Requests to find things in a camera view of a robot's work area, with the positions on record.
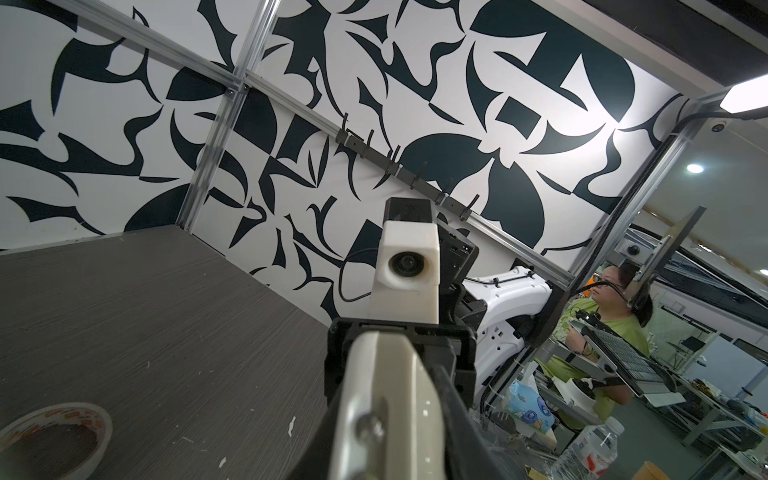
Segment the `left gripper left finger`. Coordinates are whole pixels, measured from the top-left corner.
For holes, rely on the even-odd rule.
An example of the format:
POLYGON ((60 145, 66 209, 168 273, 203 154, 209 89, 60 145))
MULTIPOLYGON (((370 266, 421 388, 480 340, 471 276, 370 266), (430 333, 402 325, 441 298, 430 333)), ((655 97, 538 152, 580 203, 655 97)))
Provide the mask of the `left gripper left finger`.
POLYGON ((287 475, 288 480, 326 480, 328 478, 339 403, 340 395, 335 395, 307 449, 287 475))

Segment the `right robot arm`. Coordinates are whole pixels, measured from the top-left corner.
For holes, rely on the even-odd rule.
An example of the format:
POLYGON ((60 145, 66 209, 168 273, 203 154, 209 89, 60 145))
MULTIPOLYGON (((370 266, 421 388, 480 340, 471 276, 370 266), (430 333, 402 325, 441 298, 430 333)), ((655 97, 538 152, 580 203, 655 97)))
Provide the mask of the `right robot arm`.
POLYGON ((473 407, 494 372, 531 345, 554 292, 523 266, 496 277, 467 277, 478 252, 442 222, 385 221, 368 317, 339 317, 328 332, 326 399, 336 397, 357 365, 355 342, 377 332, 404 336, 424 365, 443 366, 464 405, 473 407))

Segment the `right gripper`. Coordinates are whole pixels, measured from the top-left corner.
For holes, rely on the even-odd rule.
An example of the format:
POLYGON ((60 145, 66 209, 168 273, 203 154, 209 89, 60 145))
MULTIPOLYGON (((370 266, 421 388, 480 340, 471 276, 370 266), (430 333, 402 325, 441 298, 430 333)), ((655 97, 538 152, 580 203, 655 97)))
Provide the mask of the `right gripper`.
POLYGON ((472 298, 462 285, 479 248, 458 230, 436 220, 440 245, 440 284, 436 325, 389 319, 339 317, 327 336, 324 362, 324 395, 332 401, 341 386, 352 343, 367 331, 389 331, 406 336, 417 353, 424 356, 430 347, 451 346, 455 361, 447 368, 449 377, 464 404, 473 406, 477 380, 475 329, 486 313, 486 303, 472 298))

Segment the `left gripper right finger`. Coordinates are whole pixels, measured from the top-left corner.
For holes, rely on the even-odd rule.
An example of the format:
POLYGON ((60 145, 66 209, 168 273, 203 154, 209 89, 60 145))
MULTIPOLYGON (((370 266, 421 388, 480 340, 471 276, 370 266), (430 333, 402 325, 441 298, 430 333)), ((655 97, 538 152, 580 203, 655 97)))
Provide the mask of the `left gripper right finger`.
POLYGON ((447 479, 506 479, 498 462, 482 442, 446 370, 429 367, 442 409, 447 479))

